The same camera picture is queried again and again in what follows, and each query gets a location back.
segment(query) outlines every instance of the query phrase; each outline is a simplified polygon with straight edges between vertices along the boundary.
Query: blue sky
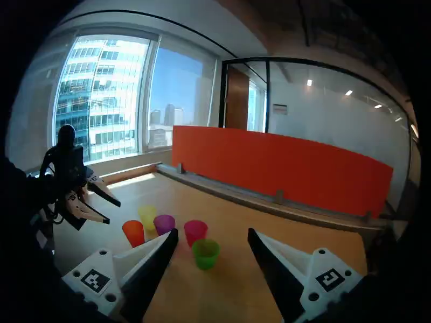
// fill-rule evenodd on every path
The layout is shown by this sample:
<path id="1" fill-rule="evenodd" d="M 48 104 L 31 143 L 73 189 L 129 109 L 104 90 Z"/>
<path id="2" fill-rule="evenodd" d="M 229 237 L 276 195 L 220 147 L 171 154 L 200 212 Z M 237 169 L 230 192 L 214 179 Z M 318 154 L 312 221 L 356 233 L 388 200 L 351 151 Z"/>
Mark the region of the blue sky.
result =
<path id="1" fill-rule="evenodd" d="M 183 123 L 193 121 L 196 82 L 202 69 L 202 63 L 197 60 L 159 48 L 152 79 L 150 111 L 160 110 L 161 122 L 169 103 L 184 109 Z"/>

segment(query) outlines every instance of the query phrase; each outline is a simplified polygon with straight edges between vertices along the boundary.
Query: purple cup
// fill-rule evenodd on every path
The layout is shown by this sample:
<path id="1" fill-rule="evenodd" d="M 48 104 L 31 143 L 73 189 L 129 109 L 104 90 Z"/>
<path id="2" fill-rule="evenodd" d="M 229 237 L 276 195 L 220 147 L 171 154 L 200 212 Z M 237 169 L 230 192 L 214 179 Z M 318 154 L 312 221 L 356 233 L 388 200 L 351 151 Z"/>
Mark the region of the purple cup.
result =
<path id="1" fill-rule="evenodd" d="M 162 214 L 154 219 L 154 226 L 156 227 L 157 234 L 161 236 L 175 228 L 175 219 L 171 215 Z"/>

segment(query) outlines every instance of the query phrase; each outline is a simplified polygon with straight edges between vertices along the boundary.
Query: plastic cup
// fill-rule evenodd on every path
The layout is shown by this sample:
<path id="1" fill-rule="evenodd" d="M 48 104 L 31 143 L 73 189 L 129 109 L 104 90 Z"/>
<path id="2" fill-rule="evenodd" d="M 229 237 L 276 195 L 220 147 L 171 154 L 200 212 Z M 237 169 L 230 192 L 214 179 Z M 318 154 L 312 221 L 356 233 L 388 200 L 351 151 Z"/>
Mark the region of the plastic cup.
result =
<path id="1" fill-rule="evenodd" d="M 145 242 L 144 226 L 137 220 L 130 220 L 123 224 L 123 232 L 131 247 L 137 247 Z"/>
<path id="2" fill-rule="evenodd" d="M 220 253 L 220 246 L 210 239 L 201 239 L 194 242 L 192 251 L 199 269 L 208 270 L 214 267 Z"/>
<path id="3" fill-rule="evenodd" d="M 162 214 L 154 219 L 154 226 L 156 227 L 157 234 L 161 236 L 175 228 L 175 219 L 168 214 Z"/>
<path id="4" fill-rule="evenodd" d="M 205 239 L 208 226 L 203 221 L 191 220 L 184 225 L 184 231 L 191 248 L 196 240 Z"/>
<path id="5" fill-rule="evenodd" d="M 139 217 L 146 230 L 154 230 L 154 218 L 157 215 L 157 209 L 154 205 L 144 205 L 138 209 Z"/>

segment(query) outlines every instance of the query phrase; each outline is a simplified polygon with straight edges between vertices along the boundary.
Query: orange partition panel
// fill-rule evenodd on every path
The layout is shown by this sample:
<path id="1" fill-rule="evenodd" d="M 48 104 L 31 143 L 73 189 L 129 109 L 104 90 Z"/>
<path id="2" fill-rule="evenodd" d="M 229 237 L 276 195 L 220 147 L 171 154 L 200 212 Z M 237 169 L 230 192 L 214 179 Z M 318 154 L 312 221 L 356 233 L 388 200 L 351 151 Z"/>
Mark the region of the orange partition panel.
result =
<path id="1" fill-rule="evenodd" d="M 304 139 L 238 129 L 174 126 L 172 163 L 227 184 L 327 210 L 379 217 L 392 168 Z"/>

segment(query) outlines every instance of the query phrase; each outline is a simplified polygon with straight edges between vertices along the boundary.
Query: wooden table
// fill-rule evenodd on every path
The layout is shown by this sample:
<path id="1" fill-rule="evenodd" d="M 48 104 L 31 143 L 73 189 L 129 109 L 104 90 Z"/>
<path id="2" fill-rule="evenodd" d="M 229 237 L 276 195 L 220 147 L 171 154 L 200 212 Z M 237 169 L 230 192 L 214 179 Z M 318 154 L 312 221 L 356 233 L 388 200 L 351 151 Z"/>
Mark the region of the wooden table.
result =
<path id="1" fill-rule="evenodd" d="M 158 214 L 176 219 L 179 242 L 170 266 L 145 314 L 145 322 L 281 322 L 281 315 L 247 242 L 254 228 L 290 246 L 312 253 L 326 247 L 366 274 L 362 238 L 357 233 L 291 221 L 217 198 L 159 173 L 149 173 L 110 186 L 122 202 L 117 208 L 95 194 L 89 203 L 111 224 L 87 221 L 80 231 L 66 221 L 54 226 L 55 261 L 62 273 L 98 248 L 113 253 L 130 249 L 121 226 L 139 219 L 141 205 L 155 205 Z M 199 270 L 184 235 L 186 221 L 208 224 L 207 237 L 221 247 L 213 269 Z M 145 232 L 145 238 L 153 238 Z"/>

